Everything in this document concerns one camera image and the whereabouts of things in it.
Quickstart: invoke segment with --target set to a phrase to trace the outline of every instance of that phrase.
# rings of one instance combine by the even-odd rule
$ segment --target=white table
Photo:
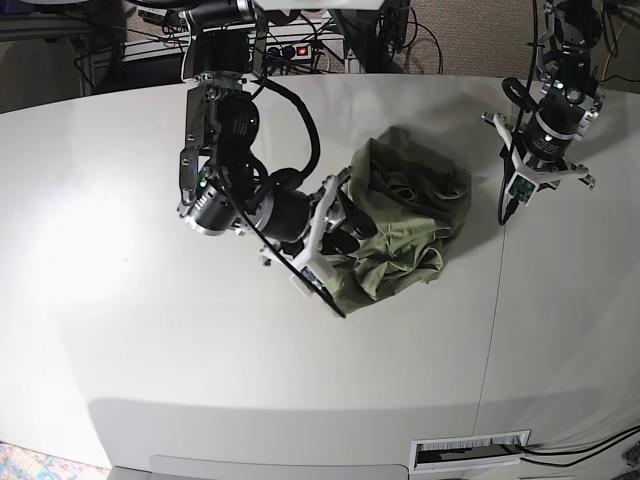
[[[441,277],[339,320],[260,266],[257,239],[193,232],[175,212],[186,86],[0,116],[1,441],[138,469],[153,455],[377,465],[406,464],[413,439],[532,429],[575,444],[638,423],[639,97],[611,92],[573,147],[596,189],[565,181],[505,235],[501,144],[480,121],[511,111],[498,79],[284,81],[321,137],[309,191],[390,125],[470,171]],[[293,107],[257,104],[256,155],[302,166]],[[577,475],[612,476],[619,451]]]

